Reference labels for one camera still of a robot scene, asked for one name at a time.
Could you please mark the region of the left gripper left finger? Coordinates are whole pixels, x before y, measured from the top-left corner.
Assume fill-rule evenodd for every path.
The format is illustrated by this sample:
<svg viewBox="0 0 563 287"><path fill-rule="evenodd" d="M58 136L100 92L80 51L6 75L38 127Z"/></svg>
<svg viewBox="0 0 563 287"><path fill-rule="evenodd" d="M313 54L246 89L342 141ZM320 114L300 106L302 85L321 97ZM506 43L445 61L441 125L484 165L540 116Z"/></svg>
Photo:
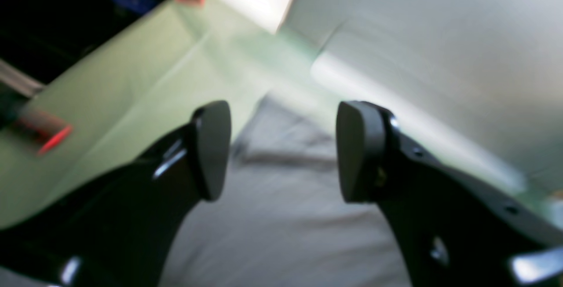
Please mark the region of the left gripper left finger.
<svg viewBox="0 0 563 287"><path fill-rule="evenodd" d="M228 102L1 231L3 287L157 287L185 216L223 192Z"/></svg>

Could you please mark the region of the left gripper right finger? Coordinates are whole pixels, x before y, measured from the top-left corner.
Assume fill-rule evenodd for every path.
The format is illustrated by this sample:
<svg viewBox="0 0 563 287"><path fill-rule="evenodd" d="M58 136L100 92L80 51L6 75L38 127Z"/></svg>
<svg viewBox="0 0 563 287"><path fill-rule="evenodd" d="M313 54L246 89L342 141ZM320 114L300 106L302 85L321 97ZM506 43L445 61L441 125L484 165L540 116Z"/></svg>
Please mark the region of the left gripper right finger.
<svg viewBox="0 0 563 287"><path fill-rule="evenodd" d="M414 287L560 287L562 231L489 183L440 163L388 109L340 102L340 191L375 203Z"/></svg>

